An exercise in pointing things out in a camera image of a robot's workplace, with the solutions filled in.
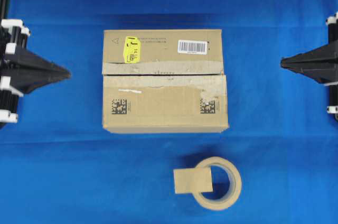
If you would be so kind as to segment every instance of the blue backdrop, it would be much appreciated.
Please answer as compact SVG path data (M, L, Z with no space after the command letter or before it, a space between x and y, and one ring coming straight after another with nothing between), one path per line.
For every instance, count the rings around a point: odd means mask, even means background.
M0 132L0 223L337 223L338 123L327 89L279 66L327 43L338 0L11 0L28 48L72 79L20 100ZM116 135L102 129L105 29L223 29L230 129ZM175 195L173 169L221 156L231 208Z

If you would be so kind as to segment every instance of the white bracket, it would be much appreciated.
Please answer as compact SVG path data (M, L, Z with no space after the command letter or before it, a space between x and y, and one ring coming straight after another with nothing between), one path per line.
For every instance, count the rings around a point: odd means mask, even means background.
M1 76L0 79L0 90L8 90L13 95L17 95L19 97L23 97L23 93L21 93L19 90L13 88L11 85L11 78L8 76Z
M328 106L326 111L329 114L338 114L338 106Z
M17 123L18 115L9 110L0 109L0 123Z
M6 54L13 55L15 54L16 43L8 43L6 44Z

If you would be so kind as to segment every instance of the packing tape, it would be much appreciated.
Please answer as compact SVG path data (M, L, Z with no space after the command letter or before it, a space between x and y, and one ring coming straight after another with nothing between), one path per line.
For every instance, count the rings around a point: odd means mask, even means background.
M205 198L201 192L193 192L195 200L202 207L210 210L224 210L232 206L238 199L242 190L242 179L237 168L229 161L220 157L211 157L201 161L196 168L217 166L225 170L229 178L229 190L220 199L210 200Z

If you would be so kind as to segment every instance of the piece of cardboard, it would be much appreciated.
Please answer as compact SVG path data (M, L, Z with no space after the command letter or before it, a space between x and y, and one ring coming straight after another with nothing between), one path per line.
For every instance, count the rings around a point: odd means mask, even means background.
M128 36L141 42L138 63L125 63ZM179 53L179 40L206 42L206 54ZM103 75L223 74L221 30L106 30Z
M104 76L103 127L113 133L221 132L226 77Z
M175 193L212 192L210 167L174 170Z

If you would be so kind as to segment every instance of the white clip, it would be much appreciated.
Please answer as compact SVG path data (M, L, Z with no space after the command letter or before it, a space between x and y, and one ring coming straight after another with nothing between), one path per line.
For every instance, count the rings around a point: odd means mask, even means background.
M16 43L8 43L6 44L6 54L13 55L15 54Z
M11 78L8 76L1 76L0 80L0 90L8 90L13 95L17 95L19 97L23 97L23 93L18 91L17 89L13 88L11 85Z

